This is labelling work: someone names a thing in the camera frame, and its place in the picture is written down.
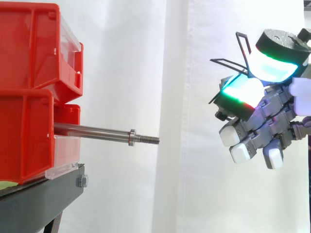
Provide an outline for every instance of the red plastic bin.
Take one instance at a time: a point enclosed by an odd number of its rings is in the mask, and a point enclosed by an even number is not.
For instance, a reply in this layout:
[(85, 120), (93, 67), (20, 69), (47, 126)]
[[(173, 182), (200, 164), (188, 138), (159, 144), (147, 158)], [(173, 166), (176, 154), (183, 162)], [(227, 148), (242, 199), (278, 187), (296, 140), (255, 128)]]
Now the red plastic bin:
[(0, 181), (24, 183), (54, 166), (54, 119), (79, 124), (80, 107), (55, 106), (48, 90), (0, 89)]
[(83, 93), (83, 45), (51, 3), (0, 2), (0, 88), (47, 89), (64, 104)]

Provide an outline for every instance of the white fingertip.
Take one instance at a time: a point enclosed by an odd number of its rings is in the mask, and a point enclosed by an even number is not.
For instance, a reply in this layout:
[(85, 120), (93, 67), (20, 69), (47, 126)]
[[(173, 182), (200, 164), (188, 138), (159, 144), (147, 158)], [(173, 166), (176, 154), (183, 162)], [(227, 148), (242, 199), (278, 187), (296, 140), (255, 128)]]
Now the white fingertip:
[(236, 164), (245, 163), (251, 159), (248, 154), (246, 145), (239, 143), (231, 149), (231, 156)]
[(233, 126), (227, 126), (219, 133), (225, 147), (231, 147), (240, 142), (238, 133)]
[(279, 149), (270, 149), (269, 159), (272, 169), (281, 168), (283, 166), (283, 159)]

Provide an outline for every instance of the black metal stand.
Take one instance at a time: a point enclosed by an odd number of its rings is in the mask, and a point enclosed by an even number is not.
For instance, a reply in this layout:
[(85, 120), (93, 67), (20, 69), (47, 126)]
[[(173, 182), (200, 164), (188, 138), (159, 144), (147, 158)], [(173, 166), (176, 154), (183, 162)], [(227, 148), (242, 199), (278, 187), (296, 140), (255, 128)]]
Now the black metal stand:
[(54, 180), (42, 179), (0, 191), (0, 232), (57, 233), (63, 210), (83, 193), (79, 169)]

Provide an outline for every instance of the black wire frame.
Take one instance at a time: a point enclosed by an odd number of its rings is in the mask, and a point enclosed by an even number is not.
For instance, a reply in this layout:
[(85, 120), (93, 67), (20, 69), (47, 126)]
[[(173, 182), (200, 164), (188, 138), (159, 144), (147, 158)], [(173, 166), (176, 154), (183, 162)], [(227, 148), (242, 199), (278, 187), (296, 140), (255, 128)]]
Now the black wire frame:
[(241, 52), (242, 52), (242, 55), (243, 55), (243, 58), (244, 58), (244, 61), (245, 61), (246, 67), (247, 67), (247, 73), (250, 74), (247, 57), (245, 55), (245, 51), (244, 51), (243, 45), (242, 45), (241, 40), (240, 40), (240, 37), (245, 39), (247, 50), (248, 50), (248, 53), (250, 54), (252, 52), (252, 50), (251, 50), (251, 47), (249, 45), (249, 41), (248, 41), (247, 35), (243, 34), (243, 33), (236, 32), (235, 36), (237, 37), (238, 44), (240, 46), (240, 49), (241, 49)]

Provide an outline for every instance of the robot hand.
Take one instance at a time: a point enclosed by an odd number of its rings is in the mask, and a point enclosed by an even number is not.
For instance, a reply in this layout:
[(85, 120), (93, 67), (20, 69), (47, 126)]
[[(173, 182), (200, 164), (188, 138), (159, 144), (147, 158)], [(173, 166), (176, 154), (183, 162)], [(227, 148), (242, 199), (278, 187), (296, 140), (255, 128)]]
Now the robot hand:
[[(280, 168), (283, 150), (292, 140), (311, 134), (311, 117), (291, 122), (297, 115), (311, 115), (307, 105), (311, 102), (308, 89), (311, 80), (301, 78), (311, 54), (307, 45), (311, 31), (302, 29), (296, 36), (265, 30), (253, 52), (246, 35), (236, 33), (236, 36), (246, 66), (227, 59), (211, 59), (239, 73), (223, 79), (220, 92), (210, 102), (219, 107), (215, 115), (218, 119), (229, 120), (219, 134), (223, 144), (230, 147), (235, 163), (246, 162), (255, 156), (257, 149), (263, 149), (267, 167)], [(240, 37), (246, 40), (248, 55)]]
[(235, 163), (243, 163), (263, 149), (267, 167), (280, 168), (283, 150), (295, 140), (290, 121), (296, 117), (288, 86), (275, 85), (265, 96), (248, 121), (234, 118), (219, 131), (223, 144)]

